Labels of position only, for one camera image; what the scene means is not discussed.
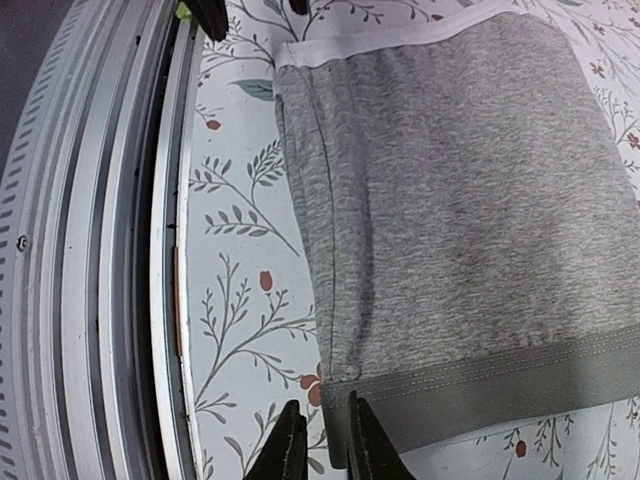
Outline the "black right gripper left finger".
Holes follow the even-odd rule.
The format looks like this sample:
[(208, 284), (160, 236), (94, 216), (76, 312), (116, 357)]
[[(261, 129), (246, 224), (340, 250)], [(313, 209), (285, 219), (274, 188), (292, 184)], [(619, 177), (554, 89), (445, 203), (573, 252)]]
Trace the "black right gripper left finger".
[(298, 400), (288, 401), (244, 480), (307, 480), (307, 420)]

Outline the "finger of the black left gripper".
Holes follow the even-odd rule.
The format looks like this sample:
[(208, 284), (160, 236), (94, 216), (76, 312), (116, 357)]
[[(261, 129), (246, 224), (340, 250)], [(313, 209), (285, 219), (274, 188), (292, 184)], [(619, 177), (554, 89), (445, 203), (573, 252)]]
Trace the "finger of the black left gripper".
[(188, 9), (211, 40), (226, 38), (229, 20), (223, 0), (188, 0)]
[(291, 10), (297, 15), (307, 15), (309, 13), (308, 0), (289, 0)]

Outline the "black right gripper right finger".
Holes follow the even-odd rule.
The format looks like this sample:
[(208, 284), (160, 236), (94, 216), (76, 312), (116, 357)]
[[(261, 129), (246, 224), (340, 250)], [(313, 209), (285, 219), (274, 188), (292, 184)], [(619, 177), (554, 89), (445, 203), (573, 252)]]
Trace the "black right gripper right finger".
[(415, 480), (366, 399), (348, 397), (347, 473), (355, 480)]

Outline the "grey boxer underwear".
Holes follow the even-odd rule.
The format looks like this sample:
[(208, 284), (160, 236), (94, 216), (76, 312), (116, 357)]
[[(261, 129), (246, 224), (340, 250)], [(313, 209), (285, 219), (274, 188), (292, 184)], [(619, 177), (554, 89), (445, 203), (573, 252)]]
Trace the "grey boxer underwear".
[(639, 391), (639, 211), (568, 38), (505, 1), (282, 44), (331, 463)]

